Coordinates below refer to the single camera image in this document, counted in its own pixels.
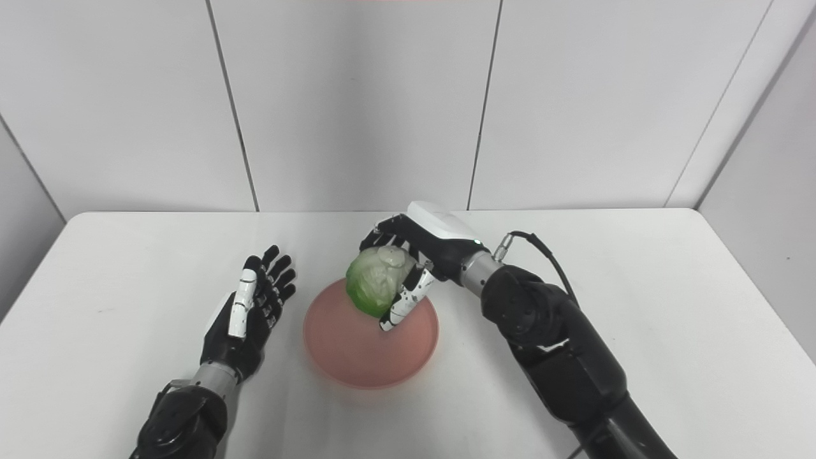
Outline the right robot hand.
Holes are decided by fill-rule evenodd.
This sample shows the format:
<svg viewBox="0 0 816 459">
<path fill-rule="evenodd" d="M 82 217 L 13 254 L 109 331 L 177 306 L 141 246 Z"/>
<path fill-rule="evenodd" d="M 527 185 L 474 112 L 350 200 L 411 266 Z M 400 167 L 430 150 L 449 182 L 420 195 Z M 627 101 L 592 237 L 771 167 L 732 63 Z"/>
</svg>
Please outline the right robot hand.
<svg viewBox="0 0 816 459">
<path fill-rule="evenodd" d="M 463 288 L 484 278 L 468 280 L 475 265 L 492 265 L 492 254 L 456 215 L 430 201 L 412 201 L 405 212 L 379 221 L 360 243 L 370 247 L 405 248 L 416 263 L 382 315 L 382 331 L 396 328 L 423 299 L 437 280 L 452 280 Z"/>
</svg>

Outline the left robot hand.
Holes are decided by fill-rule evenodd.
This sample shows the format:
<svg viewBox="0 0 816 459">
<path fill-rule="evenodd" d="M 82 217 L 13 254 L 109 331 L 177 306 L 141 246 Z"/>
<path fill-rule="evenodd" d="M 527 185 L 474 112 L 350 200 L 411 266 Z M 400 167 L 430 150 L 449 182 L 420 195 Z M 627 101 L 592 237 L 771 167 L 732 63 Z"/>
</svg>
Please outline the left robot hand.
<svg viewBox="0 0 816 459">
<path fill-rule="evenodd" d="M 295 279 L 293 259 L 277 245 L 262 256 L 249 256 L 237 289 L 204 337 L 200 363 L 225 365 L 240 383 L 256 373 L 284 305 L 296 293 Z"/>
</svg>

